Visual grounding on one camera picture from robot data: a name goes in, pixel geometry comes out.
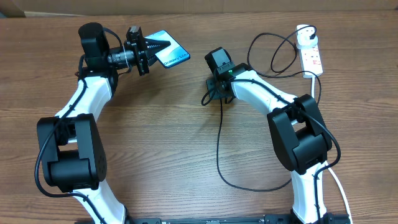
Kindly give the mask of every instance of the wooden surface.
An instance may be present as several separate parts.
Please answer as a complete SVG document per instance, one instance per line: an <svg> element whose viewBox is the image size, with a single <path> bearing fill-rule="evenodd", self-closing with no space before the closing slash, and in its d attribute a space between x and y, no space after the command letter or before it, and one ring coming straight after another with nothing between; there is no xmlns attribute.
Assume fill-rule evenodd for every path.
<svg viewBox="0 0 398 224"><path fill-rule="evenodd" d="M92 21L123 39L133 24L141 25L145 35L165 29L192 56L168 70L157 63L144 77L136 70L123 75L99 117L108 183L134 217L289 213L291 185L253 193L233 189L219 178L215 149L220 106L217 101L200 105L205 80L211 77L204 56L223 46L236 64L245 62L258 33L287 36L297 24L307 23L318 27L324 66L320 109L342 148L334 170L354 222L397 223L396 11L1 19L0 223L72 223L89 218L73 198L41 195L33 173L39 151L36 122L53 116L75 92L73 74L83 53L77 31ZM108 39L116 46L112 37ZM273 37L259 39L252 51L253 65L268 70L279 43ZM292 49L285 46L275 67L282 68L292 57ZM300 62L289 72L298 70ZM267 81L297 96L310 92L310 80L300 75ZM274 154L266 119L243 101L224 108L220 151L221 170L234 184L269 188L290 178ZM330 161L335 155L333 148ZM327 172L323 183L328 211L345 212Z"/></svg>

